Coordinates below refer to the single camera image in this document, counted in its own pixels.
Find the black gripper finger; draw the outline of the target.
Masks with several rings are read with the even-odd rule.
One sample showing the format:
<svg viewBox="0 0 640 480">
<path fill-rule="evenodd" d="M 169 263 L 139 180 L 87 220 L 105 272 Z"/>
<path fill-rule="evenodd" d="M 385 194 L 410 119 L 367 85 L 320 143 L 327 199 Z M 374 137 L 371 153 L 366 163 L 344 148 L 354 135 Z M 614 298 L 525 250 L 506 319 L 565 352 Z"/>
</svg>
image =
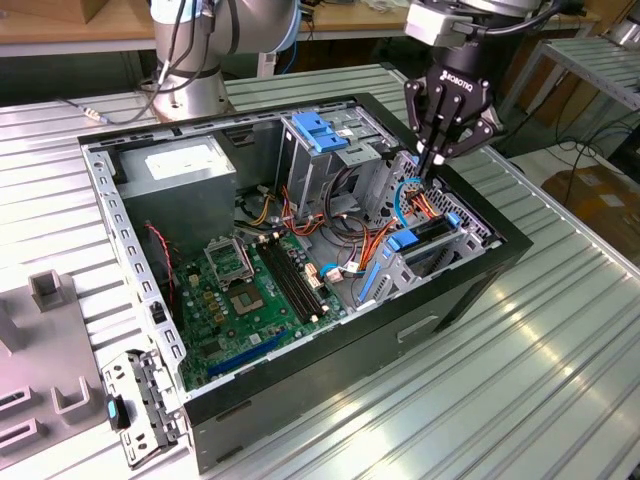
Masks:
<svg viewBox="0 0 640 480">
<path fill-rule="evenodd" d="M 409 126 L 417 138 L 417 173 L 422 179 L 434 179 L 440 149 L 440 84 L 426 78 L 409 79 L 404 83 L 404 94 Z"/>
<path fill-rule="evenodd" d="M 477 118 L 466 124 L 455 124 L 444 135 L 434 157 L 435 163 L 473 153 L 503 134 L 503 124 L 494 106 L 487 107 Z"/>
</svg>

